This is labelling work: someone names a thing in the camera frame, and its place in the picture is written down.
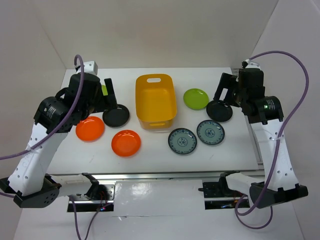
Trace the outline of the green plate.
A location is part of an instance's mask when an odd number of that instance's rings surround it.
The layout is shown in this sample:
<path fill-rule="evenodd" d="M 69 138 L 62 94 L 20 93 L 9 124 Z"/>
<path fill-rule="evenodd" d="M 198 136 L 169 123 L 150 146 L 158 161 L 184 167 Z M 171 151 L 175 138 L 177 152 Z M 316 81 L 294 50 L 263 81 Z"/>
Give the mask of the green plate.
<path fill-rule="evenodd" d="M 107 96 L 108 95 L 108 91 L 107 91 L 107 87 L 105 85 L 102 85 L 101 86 L 101 90 L 102 90 L 102 94 L 104 96 Z"/>
<path fill-rule="evenodd" d="M 199 88 L 191 88 L 183 94 L 183 102 L 192 110 L 201 110 L 209 103 L 209 96 Z"/>

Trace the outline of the black plate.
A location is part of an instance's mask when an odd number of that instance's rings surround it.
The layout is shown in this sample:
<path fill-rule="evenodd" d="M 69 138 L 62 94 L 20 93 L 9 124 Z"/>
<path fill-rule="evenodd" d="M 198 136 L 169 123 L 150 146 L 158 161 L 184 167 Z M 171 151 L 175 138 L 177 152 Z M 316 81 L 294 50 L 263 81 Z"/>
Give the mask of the black plate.
<path fill-rule="evenodd" d="M 224 123 L 233 116 L 231 106 L 221 100 L 212 100 L 206 106 L 206 113 L 213 121 Z"/>
<path fill-rule="evenodd" d="M 103 122 L 111 128 L 120 128 L 124 126 L 130 118 L 128 108 L 122 104 L 118 104 L 117 108 L 107 109 L 102 114 Z"/>

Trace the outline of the orange plate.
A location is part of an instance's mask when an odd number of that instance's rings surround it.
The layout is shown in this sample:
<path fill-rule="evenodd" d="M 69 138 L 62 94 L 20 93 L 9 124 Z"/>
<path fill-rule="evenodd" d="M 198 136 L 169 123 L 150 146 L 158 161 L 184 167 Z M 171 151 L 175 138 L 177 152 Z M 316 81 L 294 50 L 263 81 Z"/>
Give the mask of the orange plate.
<path fill-rule="evenodd" d="M 114 135 L 111 148 L 120 157 L 131 157 L 139 151 L 141 143 L 141 138 L 135 131 L 125 129 Z"/>
<path fill-rule="evenodd" d="M 76 136 L 84 142 L 98 140 L 105 131 L 104 122 L 97 116 L 89 116 L 80 121 L 75 128 Z"/>

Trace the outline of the blue patterned plate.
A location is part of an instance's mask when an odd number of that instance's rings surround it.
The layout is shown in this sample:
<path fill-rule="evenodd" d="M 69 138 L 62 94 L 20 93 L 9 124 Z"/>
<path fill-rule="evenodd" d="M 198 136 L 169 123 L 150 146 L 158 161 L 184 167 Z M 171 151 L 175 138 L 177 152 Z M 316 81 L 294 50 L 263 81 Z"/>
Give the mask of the blue patterned plate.
<path fill-rule="evenodd" d="M 178 155 L 189 155 L 197 147 L 196 135 L 187 128 L 176 128 L 168 136 L 169 148 Z"/>
<path fill-rule="evenodd" d="M 225 130 L 214 120 L 204 120 L 196 128 L 196 134 L 201 142 L 209 146 L 219 145 L 224 141 Z"/>

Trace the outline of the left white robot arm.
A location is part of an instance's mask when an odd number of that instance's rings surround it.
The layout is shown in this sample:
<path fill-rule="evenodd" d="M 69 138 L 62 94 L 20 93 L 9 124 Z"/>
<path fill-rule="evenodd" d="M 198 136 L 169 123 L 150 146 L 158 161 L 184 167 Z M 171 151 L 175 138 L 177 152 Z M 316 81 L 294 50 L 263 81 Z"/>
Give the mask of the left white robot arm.
<path fill-rule="evenodd" d="M 1 190 L 11 194 L 21 209 L 45 208 L 55 199 L 65 196 L 83 195 L 88 200 L 96 200 L 107 195 L 107 188 L 89 173 L 66 176 L 47 173 L 56 151 L 72 127 L 92 113 L 107 110 L 107 98 L 103 95 L 100 79 L 92 73 L 85 73 L 78 102 L 68 114 L 76 99 L 80 80 L 80 73 L 73 74 L 68 87 L 39 104 L 27 154 L 10 177 L 0 180 Z"/>

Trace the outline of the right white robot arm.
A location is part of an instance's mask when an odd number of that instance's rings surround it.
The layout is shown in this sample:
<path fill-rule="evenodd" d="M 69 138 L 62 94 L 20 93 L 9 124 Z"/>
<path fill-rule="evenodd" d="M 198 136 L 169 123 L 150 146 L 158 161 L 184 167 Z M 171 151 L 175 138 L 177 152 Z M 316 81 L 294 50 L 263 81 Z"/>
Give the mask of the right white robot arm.
<path fill-rule="evenodd" d="M 223 103 L 241 108 L 252 130 L 259 157 L 263 162 L 264 181 L 227 171 L 220 175 L 218 190 L 223 196 L 240 192 L 258 209 L 308 196 L 294 173 L 284 135 L 285 119 L 279 99 L 265 96 L 264 72 L 259 68 L 242 68 L 238 75 L 223 73 L 214 99 L 227 93 Z"/>

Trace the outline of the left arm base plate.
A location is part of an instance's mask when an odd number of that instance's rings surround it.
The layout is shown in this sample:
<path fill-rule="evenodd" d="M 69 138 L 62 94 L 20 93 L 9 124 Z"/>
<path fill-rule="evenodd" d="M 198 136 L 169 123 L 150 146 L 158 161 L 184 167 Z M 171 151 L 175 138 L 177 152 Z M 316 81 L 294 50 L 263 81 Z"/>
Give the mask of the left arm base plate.
<path fill-rule="evenodd" d="M 94 213 L 96 210 L 100 212 L 113 212 L 115 190 L 115 181 L 102 181 L 93 196 L 75 195 L 74 204 L 76 212 Z"/>

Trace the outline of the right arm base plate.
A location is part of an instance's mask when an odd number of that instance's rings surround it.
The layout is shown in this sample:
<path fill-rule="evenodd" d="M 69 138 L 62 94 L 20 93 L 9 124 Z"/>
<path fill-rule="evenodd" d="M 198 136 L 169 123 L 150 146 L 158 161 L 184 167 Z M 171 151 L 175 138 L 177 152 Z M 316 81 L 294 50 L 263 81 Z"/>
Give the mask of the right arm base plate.
<path fill-rule="evenodd" d="M 242 193 L 231 190 L 227 186 L 226 177 L 230 174 L 239 173 L 238 171 L 227 171 L 221 173 L 218 181 L 203 182 L 202 187 L 198 188 L 203 193 L 204 207 L 206 210 L 234 209 Z"/>

